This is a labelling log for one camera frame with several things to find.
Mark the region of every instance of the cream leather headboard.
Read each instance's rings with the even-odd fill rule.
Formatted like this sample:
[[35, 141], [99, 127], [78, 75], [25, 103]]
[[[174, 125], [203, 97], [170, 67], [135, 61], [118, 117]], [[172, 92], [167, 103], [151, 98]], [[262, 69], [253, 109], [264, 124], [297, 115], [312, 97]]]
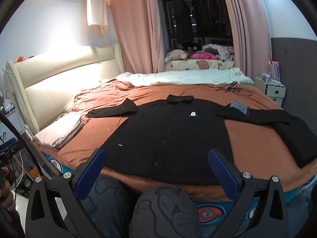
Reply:
[[70, 47], [19, 63], [8, 61], [4, 80], [33, 135], [52, 123], [83, 88], [124, 73], [120, 44]]

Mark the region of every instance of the stuffed animal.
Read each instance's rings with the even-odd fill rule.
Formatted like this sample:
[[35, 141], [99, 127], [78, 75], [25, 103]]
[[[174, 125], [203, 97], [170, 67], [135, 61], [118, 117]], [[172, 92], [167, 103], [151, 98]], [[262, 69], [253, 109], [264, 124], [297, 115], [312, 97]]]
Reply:
[[165, 58], [165, 62], [166, 63], [169, 63], [171, 61], [176, 61], [176, 60], [184, 60], [187, 58], [187, 54], [183, 51], [183, 50], [180, 50], [180, 49], [176, 49], [176, 50], [173, 50], [173, 51], [170, 51], [166, 58]]
[[188, 54], [187, 59], [190, 59], [194, 53], [201, 51], [202, 47], [198, 43], [187, 42], [183, 43], [183, 50]]

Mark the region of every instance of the person's leg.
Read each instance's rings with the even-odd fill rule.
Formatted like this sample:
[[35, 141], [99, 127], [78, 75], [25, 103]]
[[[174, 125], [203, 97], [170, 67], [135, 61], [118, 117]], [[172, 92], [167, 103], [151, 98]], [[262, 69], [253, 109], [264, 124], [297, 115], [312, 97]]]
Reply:
[[[100, 175], [88, 197], [82, 200], [81, 204], [105, 237], [129, 237], [131, 220], [129, 196], [117, 180]], [[78, 236], [68, 216], [64, 222], [69, 232]]]
[[129, 237], [199, 238], [197, 207], [177, 186], [151, 188], [137, 201]]

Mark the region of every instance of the curtain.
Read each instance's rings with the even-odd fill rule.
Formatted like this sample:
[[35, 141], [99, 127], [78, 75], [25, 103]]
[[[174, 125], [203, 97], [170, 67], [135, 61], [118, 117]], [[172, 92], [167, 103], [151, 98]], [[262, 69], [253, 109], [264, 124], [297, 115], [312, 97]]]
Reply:
[[110, 0], [127, 72], [165, 71], [157, 0]]
[[102, 34], [108, 30], [106, 0], [87, 0], [87, 22], [88, 26], [99, 25]]
[[262, 0], [226, 0], [232, 26], [236, 67], [254, 79], [267, 72], [271, 34]]

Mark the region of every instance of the shopping bag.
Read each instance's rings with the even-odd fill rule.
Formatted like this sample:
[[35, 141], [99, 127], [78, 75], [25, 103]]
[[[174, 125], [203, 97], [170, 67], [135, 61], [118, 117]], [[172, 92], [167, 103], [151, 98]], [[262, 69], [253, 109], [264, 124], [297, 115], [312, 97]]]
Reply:
[[281, 81], [281, 74], [280, 74], [280, 65], [276, 61], [274, 62], [270, 56], [268, 58], [268, 73], [270, 74], [271, 78], [276, 81]]

